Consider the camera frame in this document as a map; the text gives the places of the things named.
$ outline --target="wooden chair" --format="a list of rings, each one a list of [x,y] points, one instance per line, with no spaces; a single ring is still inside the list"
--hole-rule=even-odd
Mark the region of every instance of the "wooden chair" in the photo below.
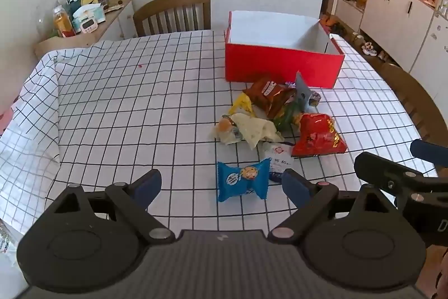
[[[152,35],[157,32],[154,29],[151,17],[155,16],[157,22],[158,33],[165,33],[162,20],[160,19],[160,14],[164,13],[166,30],[170,32],[180,32],[180,31],[190,31],[191,23],[188,20],[187,8],[192,9],[193,13],[193,28],[194,30],[199,30],[198,16],[196,13],[196,5],[202,4],[202,17],[203,17],[203,29],[211,28],[210,20],[210,0],[153,0],[138,11],[134,13],[134,23],[139,37],[146,36],[145,30],[143,28],[143,21],[148,20],[149,30]],[[179,21],[178,11],[182,8],[183,23],[185,25],[184,29],[181,29],[181,22]],[[170,15],[174,13],[174,24],[172,27]]]
[[[388,62],[377,70],[395,92],[424,141],[448,147],[447,125],[425,89],[402,68]],[[448,177],[448,168],[435,166],[439,177]]]

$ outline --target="cookie package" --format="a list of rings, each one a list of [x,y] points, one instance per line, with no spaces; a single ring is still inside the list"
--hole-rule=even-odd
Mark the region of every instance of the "cookie package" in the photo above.
[[[230,197],[252,193],[260,199],[266,199],[269,187],[270,159],[245,168],[232,168],[225,163],[217,162],[218,201],[223,202]]]

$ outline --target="cabinet door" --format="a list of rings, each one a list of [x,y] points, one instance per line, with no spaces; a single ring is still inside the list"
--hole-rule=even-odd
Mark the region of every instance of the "cabinet door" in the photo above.
[[[384,28],[384,16],[386,0],[367,0],[364,16],[362,16],[361,29],[373,38],[375,42],[381,44],[382,29]]]
[[[118,21],[120,22],[125,39],[137,37],[134,19],[132,18],[133,14],[134,8],[132,7],[132,2],[129,2],[129,4],[118,15]]]
[[[419,0],[399,0],[394,23],[399,30],[390,52],[403,70],[409,72],[429,28],[434,11]]]
[[[117,18],[115,18],[115,20],[111,23],[109,28],[106,30],[106,32],[103,34],[103,36],[99,40],[100,41],[104,41],[104,40],[122,41],[123,40],[122,28],[120,27],[120,24],[118,23]]]
[[[437,106],[438,110],[442,114],[442,117],[445,120],[445,123],[448,125],[448,85],[445,86],[445,89],[440,91],[434,98],[434,103]]]
[[[431,98],[444,94],[448,101],[448,89],[444,88],[448,70],[448,21],[434,17],[422,50],[417,57],[411,75],[427,91]]]

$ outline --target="bottle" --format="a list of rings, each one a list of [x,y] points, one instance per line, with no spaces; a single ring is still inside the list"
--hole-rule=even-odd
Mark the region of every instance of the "bottle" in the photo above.
[[[70,22],[69,15],[62,6],[57,6],[53,10],[53,21],[62,37],[71,37],[76,35],[72,23]]]

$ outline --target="tablecloth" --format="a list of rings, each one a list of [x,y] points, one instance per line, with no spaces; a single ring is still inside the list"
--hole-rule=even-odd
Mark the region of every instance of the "tablecloth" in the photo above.
[[[345,53],[334,89],[316,111],[334,116],[348,152],[294,160],[308,180],[358,190],[353,161],[369,151],[436,176],[413,158],[419,138],[396,95],[337,35]],[[260,160],[246,142],[210,137],[246,83],[225,80],[223,32],[194,31],[102,41],[88,49],[45,55],[25,83],[14,120],[0,138],[0,217],[26,232],[67,183],[101,191],[133,182],[151,168],[162,191],[148,211],[176,234],[182,229],[265,233],[295,210],[281,185],[266,200],[255,194],[217,202],[217,161],[245,166]],[[297,133],[284,133],[295,142]]]

